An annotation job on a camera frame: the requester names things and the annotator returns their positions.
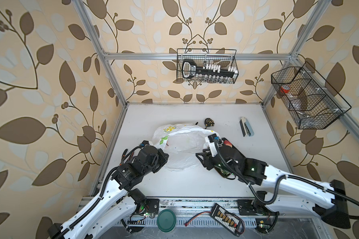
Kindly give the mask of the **red fake fruit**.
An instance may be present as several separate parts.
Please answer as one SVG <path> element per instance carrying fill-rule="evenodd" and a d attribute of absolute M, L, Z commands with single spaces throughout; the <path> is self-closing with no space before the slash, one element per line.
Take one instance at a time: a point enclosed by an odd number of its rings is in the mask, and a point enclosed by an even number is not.
<path fill-rule="evenodd" d="M 229 147 L 232 147 L 232 143 L 231 143 L 230 141 L 228 141 L 228 140 L 225 140 L 225 141 L 224 141 L 224 144 L 227 145 L 227 146 L 229 146 Z"/>

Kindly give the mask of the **translucent white plastic bag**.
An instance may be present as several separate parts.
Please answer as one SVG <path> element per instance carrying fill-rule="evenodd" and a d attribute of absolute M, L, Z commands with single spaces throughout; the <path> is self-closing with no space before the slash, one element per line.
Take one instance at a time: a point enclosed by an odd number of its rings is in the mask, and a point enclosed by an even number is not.
<path fill-rule="evenodd" d="M 198 165 L 195 154 L 208 148 L 205 139 L 215 133 L 190 123 L 167 124 L 156 129 L 149 143 L 169 155 L 163 168 L 184 171 Z"/>

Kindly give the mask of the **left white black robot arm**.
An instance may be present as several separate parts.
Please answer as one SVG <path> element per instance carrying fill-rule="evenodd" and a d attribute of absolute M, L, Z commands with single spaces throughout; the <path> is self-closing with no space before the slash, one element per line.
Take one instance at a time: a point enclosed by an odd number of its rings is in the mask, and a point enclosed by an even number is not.
<path fill-rule="evenodd" d="M 51 239 L 98 239 L 117 222 L 137 213 L 146 196 L 136 188 L 145 175 L 158 172 L 169 159 L 162 149 L 145 144 L 126 154 L 122 163 L 106 175 L 99 193 L 82 210 L 48 230 Z"/>

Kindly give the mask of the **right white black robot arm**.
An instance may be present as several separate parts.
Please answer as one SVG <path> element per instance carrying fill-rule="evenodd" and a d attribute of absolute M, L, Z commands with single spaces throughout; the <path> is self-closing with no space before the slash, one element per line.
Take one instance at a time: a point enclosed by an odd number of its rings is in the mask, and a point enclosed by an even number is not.
<path fill-rule="evenodd" d="M 344 184 L 313 181 L 282 171 L 264 161 L 247 158 L 233 146 L 220 145 L 196 153 L 207 170 L 220 169 L 245 183 L 254 196 L 255 207 L 277 206 L 277 212 L 291 205 L 282 203 L 280 191 L 300 197 L 300 206 L 331 226 L 349 229 L 350 220 L 359 220 L 359 201 L 345 194 Z"/>

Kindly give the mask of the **grey blue stapler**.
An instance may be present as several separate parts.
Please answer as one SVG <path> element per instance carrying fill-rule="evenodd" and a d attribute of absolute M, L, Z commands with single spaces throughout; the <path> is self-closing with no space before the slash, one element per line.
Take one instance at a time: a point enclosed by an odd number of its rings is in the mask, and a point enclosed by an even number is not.
<path fill-rule="evenodd" d="M 253 129 L 252 129 L 250 123 L 248 122 L 248 120 L 245 117 L 242 117 L 240 119 L 239 124 L 240 124 L 242 134 L 243 134 L 244 137 L 254 136 Z"/>

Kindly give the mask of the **green round lid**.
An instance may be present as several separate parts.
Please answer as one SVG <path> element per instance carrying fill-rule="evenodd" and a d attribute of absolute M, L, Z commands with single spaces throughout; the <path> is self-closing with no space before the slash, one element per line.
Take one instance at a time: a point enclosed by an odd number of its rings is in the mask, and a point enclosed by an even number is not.
<path fill-rule="evenodd" d="M 175 213 L 170 209 L 162 210 L 157 217 L 157 226 L 164 232 L 169 233 L 175 229 L 177 218 Z"/>

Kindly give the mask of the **black charger board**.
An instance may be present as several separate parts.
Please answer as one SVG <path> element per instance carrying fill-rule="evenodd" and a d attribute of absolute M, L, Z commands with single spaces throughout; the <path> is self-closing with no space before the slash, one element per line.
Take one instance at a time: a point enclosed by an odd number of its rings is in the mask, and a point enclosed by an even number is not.
<path fill-rule="evenodd" d="M 245 224 L 243 220 L 217 203 L 215 203 L 211 208 L 210 216 L 236 237 L 241 236 L 245 231 Z"/>

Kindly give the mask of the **black socket set holder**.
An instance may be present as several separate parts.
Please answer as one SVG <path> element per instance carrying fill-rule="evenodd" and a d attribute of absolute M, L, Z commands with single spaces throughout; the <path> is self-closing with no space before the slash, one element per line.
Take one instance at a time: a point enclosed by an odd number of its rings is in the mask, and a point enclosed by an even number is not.
<path fill-rule="evenodd" d="M 182 62 L 180 72 L 183 78 L 197 80 L 235 80 L 238 77 L 238 69 L 229 66 L 223 69 L 220 65 L 204 64 L 198 66 L 194 60 L 186 59 Z"/>

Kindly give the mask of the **clear bottle red cap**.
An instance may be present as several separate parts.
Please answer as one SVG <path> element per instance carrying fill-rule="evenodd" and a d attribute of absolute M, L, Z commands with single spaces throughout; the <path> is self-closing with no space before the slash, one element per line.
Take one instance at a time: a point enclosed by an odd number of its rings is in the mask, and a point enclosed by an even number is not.
<path fill-rule="evenodd" d="M 291 88 L 288 85 L 282 85 L 280 92 L 286 96 L 286 106 L 288 110 L 294 111 L 299 115 L 303 115 L 303 112 L 301 111 L 302 102 L 298 97 L 291 94 Z"/>

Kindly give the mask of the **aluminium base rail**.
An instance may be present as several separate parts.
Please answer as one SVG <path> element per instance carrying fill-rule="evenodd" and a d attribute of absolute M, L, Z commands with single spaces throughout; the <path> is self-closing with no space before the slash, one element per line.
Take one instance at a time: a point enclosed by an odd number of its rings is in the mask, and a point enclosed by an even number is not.
<path fill-rule="evenodd" d="M 172 210 L 177 218 L 177 227 L 184 227 L 187 222 L 194 215 L 201 213 L 196 217 L 188 227 L 221 227 L 209 215 L 209 211 L 215 203 L 227 211 L 239 216 L 246 229 L 265 228 L 272 225 L 275 217 L 259 215 L 249 210 L 244 210 L 244 201 L 242 198 L 205 198 L 205 197 L 147 197 L 147 206 L 144 207 L 142 215 L 125 215 L 121 219 L 126 225 L 131 227 L 155 227 L 157 226 L 158 214 L 165 209 Z"/>

